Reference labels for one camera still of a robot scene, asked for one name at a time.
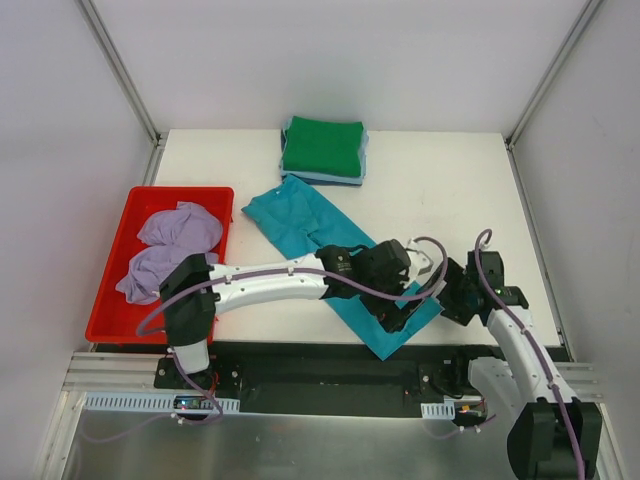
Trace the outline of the teal t shirt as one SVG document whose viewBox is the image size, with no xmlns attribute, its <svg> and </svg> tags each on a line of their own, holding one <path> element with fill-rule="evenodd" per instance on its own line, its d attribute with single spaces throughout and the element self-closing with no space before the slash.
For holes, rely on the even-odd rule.
<svg viewBox="0 0 640 480">
<path fill-rule="evenodd" d="M 253 198 L 242 211 L 287 259 L 314 253 L 327 245 L 376 244 L 326 197 L 291 175 L 280 186 Z M 327 304 L 381 360 L 390 357 L 441 311 L 436 301 L 428 298 L 403 330 L 387 333 L 357 298 L 329 299 Z"/>
</svg>

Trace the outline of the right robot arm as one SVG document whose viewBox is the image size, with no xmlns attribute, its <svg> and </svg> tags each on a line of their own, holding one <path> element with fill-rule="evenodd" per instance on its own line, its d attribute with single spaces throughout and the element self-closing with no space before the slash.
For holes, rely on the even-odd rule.
<svg viewBox="0 0 640 480">
<path fill-rule="evenodd" d="M 479 357 L 450 369 L 461 394 L 479 391 L 511 421 L 506 448 L 519 479 L 592 479 L 602 430 L 593 402 L 579 399 L 537 337 L 529 303 L 504 282 L 496 251 L 471 251 L 466 266 L 445 264 L 437 295 L 444 317 L 459 325 L 479 318 L 497 341 L 503 359 Z"/>
</svg>

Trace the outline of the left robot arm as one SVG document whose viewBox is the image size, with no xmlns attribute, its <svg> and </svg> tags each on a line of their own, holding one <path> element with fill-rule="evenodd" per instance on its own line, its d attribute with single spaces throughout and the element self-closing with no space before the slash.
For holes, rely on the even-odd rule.
<svg viewBox="0 0 640 480">
<path fill-rule="evenodd" d="M 448 272 L 421 248 L 425 237 L 373 247 L 328 245 L 301 257 L 259 266 L 215 265 L 202 254 L 187 257 L 162 284 L 164 331 L 188 388 L 211 377 L 208 338 L 216 316 L 281 300 L 336 300 L 364 308 L 359 336 L 395 335 L 438 290 Z"/>
</svg>

